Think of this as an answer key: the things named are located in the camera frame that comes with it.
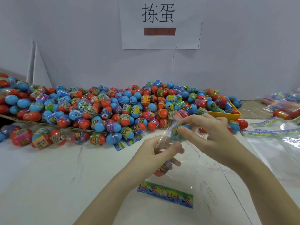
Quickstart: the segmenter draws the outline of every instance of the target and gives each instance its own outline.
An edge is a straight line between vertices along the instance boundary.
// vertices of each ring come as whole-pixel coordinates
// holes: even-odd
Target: forearm
[[[237,171],[253,200],[263,225],[300,224],[300,210],[269,168],[255,155]]]
[[[111,225],[132,186],[124,179],[122,171],[103,188],[84,210],[74,225]]]

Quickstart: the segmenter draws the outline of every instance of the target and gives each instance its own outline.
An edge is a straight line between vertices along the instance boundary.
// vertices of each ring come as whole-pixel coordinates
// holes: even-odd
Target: left hand
[[[180,142],[172,142],[170,137],[166,137],[163,148],[157,148],[162,136],[146,139],[137,150],[133,158],[120,172],[126,176],[130,188],[135,188],[146,178],[150,177],[166,161],[170,160],[176,166],[181,166],[181,162],[173,158],[177,153],[184,153]]]

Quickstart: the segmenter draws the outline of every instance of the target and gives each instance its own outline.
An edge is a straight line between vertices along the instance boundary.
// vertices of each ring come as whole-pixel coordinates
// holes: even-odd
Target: chinese characters
[[[158,18],[159,18],[160,23],[161,22],[174,23],[174,21],[172,20],[173,12],[175,11],[175,10],[173,10],[173,6],[174,6],[174,4],[161,4],[161,11],[159,13],[157,13],[157,5],[154,5],[153,3],[151,3],[150,6],[147,6],[147,4],[145,3],[144,8],[142,8],[144,10],[144,14],[142,15],[144,17],[143,22],[144,23],[146,23],[146,22],[153,23],[155,20],[158,21]]]

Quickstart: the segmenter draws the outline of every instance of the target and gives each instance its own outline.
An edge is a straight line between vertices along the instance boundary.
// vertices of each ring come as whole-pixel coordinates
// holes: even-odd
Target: right hand
[[[227,122],[225,117],[214,118],[208,113],[191,115],[183,118],[179,124],[204,128],[208,133],[207,140],[185,127],[179,127],[178,133],[210,158],[236,170],[253,154],[228,131]]]

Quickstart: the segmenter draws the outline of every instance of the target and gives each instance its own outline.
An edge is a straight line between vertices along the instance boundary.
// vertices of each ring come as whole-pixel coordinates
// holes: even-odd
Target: hand
[[[178,133],[212,159],[236,170],[241,168],[243,161],[254,155],[228,131],[227,122],[225,117],[214,118],[208,113],[191,115],[182,119],[179,124],[204,128],[208,133],[207,140],[185,127],[178,128]]]
[[[181,143],[175,142],[171,144],[171,138],[165,137],[163,139],[166,141],[164,147],[157,148],[161,137],[156,136],[146,139],[133,158],[120,172],[122,175],[127,176],[130,188],[138,186],[168,160],[176,166],[181,166],[181,162],[173,158],[177,153],[184,153]]]

